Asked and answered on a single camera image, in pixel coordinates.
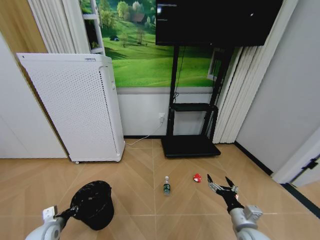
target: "tree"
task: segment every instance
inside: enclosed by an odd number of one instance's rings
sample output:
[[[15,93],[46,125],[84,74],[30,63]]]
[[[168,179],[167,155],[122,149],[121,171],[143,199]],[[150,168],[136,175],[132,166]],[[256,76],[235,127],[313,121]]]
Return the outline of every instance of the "tree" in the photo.
[[[92,43],[91,43],[91,49],[96,49],[96,48],[98,48],[99,47],[99,44],[96,42],[96,41],[93,41]]]
[[[129,6],[129,7],[128,7],[128,12],[130,13],[131,16],[132,16],[132,14],[135,13],[135,11],[134,11],[134,9],[133,9],[132,6]]]
[[[105,10],[105,11],[110,10],[110,5],[109,5],[108,0],[100,0],[99,8],[100,8],[100,11],[101,10]]]
[[[110,11],[100,11],[101,22],[107,29],[113,29],[116,26],[115,18]]]
[[[138,28],[136,32],[136,43],[142,45],[144,36],[145,36],[145,31],[142,28]]]
[[[151,20],[150,20],[150,17],[148,16],[147,18],[146,18],[146,22],[144,23],[144,26],[148,29],[148,28],[150,28],[151,27]]]
[[[121,35],[121,41],[122,41],[122,46],[125,48],[127,46],[127,43],[128,43],[128,33],[123,33]]]
[[[123,18],[125,13],[128,12],[129,6],[125,1],[120,1],[116,7],[116,10],[118,11],[119,17]]]
[[[140,4],[138,1],[135,1],[132,4],[132,8],[137,13],[143,13],[144,12],[144,5],[142,3]]]
[[[125,20],[125,21],[127,21],[127,22],[130,22],[130,20],[131,20],[131,14],[130,14],[130,12],[126,12],[124,15],[123,15],[123,19]]]
[[[81,0],[80,6],[81,6],[82,14],[92,13],[90,0]]]
[[[140,5],[143,5],[145,9],[150,9],[153,6],[152,2],[155,2],[155,1],[140,0]]]

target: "power cord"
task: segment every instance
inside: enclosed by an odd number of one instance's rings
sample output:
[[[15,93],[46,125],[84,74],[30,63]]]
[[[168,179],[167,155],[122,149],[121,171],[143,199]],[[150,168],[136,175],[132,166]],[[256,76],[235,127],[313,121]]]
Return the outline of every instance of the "power cord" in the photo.
[[[179,70],[178,81],[177,81],[177,83],[176,83],[176,87],[175,87],[174,94],[173,94],[174,103],[176,103],[177,97],[178,97],[179,94],[180,94],[179,92],[177,92],[177,89],[178,89],[178,85],[179,85],[179,79],[180,79],[180,73],[181,73],[181,69],[182,69],[182,64],[183,64],[183,62],[184,62],[185,50],[186,50],[186,46],[184,46],[184,48],[183,48],[183,53],[182,53],[182,59],[181,59],[181,65],[180,65],[180,70]]]
[[[133,144],[136,144],[137,142],[139,142],[139,141],[141,141],[142,139],[146,139],[146,138],[148,138],[148,137],[150,137],[150,135],[152,135],[152,134],[154,134],[159,128],[161,128],[161,126],[164,124],[164,122],[162,121],[161,123],[160,123],[160,125],[152,132],[152,133],[150,133],[148,136],[145,136],[145,137],[143,137],[143,138],[140,138],[139,140],[137,140],[137,141],[135,141],[135,142],[133,142],[133,143],[126,143],[126,145],[133,145]]]

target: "tv stand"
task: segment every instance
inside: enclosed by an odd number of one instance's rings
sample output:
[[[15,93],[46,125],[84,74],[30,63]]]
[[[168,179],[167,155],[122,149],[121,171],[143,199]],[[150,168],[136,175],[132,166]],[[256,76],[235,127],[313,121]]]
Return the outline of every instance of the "tv stand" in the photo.
[[[212,95],[209,103],[174,103],[176,75],[179,58],[179,45],[174,45],[171,72],[170,99],[166,135],[162,138],[164,155],[167,158],[193,158],[218,156],[219,149],[213,144],[213,138],[218,118],[218,108],[215,106],[222,79],[226,73],[234,48],[226,48],[221,59],[221,66],[213,84]],[[175,112],[205,112],[204,123],[200,135],[174,135]],[[212,115],[212,125],[207,136],[209,121]]]

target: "plastic bottle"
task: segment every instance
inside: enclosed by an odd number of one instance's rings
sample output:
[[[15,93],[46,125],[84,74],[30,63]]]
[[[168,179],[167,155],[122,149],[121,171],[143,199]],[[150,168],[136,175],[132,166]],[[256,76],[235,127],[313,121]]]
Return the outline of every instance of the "plastic bottle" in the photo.
[[[169,184],[169,177],[168,176],[166,176],[164,178],[163,192],[164,192],[164,195],[166,195],[166,196],[170,195],[170,184]]]

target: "black tv screen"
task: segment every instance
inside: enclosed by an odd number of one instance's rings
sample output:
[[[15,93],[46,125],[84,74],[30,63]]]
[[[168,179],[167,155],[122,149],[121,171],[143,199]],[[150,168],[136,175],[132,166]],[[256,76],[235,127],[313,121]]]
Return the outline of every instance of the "black tv screen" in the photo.
[[[157,45],[261,46],[282,0],[157,0]]]

